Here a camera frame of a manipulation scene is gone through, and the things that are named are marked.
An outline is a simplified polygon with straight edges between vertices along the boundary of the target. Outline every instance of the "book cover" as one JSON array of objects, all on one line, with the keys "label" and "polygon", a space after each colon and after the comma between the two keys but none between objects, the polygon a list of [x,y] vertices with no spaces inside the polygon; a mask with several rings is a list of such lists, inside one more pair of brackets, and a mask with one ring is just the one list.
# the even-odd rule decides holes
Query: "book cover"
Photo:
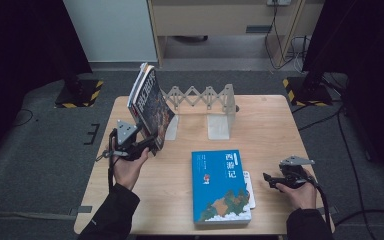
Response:
[{"label": "book cover", "polygon": [[192,152],[195,224],[241,224],[251,221],[239,150]]},{"label": "book cover", "polygon": [[129,99],[127,106],[133,119],[144,125],[142,136],[155,136],[155,145],[161,150],[168,125],[175,114],[165,102],[154,66],[147,63],[141,65]]}]

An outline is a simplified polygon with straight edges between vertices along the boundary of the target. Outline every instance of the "black cloth backdrop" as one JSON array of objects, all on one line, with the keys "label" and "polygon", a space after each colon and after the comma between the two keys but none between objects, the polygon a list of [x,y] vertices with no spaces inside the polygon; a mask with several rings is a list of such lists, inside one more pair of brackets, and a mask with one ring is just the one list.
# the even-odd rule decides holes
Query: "black cloth backdrop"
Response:
[{"label": "black cloth backdrop", "polygon": [[0,0],[0,141],[32,89],[92,72],[62,0]]},{"label": "black cloth backdrop", "polygon": [[384,2],[326,0],[303,69],[347,74],[349,116],[370,158],[384,163]]}]

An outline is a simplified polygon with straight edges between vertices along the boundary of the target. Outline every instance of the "wall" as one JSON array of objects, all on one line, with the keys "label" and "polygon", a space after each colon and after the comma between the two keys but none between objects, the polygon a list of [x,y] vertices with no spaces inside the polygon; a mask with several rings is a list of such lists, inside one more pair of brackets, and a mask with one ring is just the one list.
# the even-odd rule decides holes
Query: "wall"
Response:
[{"label": "wall", "polygon": [[89,62],[156,62],[146,0],[64,0]]}]

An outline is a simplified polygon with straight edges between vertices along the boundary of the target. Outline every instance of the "black and yellow tape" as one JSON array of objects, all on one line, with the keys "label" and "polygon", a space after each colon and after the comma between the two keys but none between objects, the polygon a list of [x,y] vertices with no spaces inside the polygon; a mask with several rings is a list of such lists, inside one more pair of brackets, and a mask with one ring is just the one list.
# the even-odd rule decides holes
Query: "black and yellow tape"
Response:
[{"label": "black and yellow tape", "polygon": [[286,89],[286,93],[288,94],[289,101],[294,106],[328,106],[328,105],[331,105],[330,101],[320,101],[320,100],[302,101],[302,100],[297,99],[297,97],[296,97],[297,95],[294,93],[288,79],[283,79],[283,86]]},{"label": "black and yellow tape", "polygon": [[96,101],[96,98],[99,95],[99,92],[101,91],[102,85],[104,81],[96,81],[96,85],[92,89],[92,91],[89,93],[90,98],[87,101],[82,102],[76,102],[76,101],[67,101],[67,102],[61,102],[61,103],[55,103],[56,108],[76,108],[76,107],[91,107]]}]

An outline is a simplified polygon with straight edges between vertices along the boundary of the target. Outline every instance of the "person's right hand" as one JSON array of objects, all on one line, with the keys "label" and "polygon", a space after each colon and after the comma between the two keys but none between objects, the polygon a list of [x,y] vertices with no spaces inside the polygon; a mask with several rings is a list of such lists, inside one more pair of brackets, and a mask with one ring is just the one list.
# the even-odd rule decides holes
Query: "person's right hand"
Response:
[{"label": "person's right hand", "polygon": [[[115,149],[115,138],[112,139],[112,150]],[[142,151],[141,156],[134,161],[126,161],[120,156],[113,155],[112,161],[114,164],[114,178],[116,183],[126,187],[130,191],[135,186],[142,165],[148,160],[149,148],[145,148]]]},{"label": "person's right hand", "polygon": [[316,208],[316,197],[317,189],[313,184],[306,182],[304,185],[297,189],[289,188],[281,183],[277,183],[276,187],[284,192],[288,196],[292,208],[296,209],[315,209]]}]

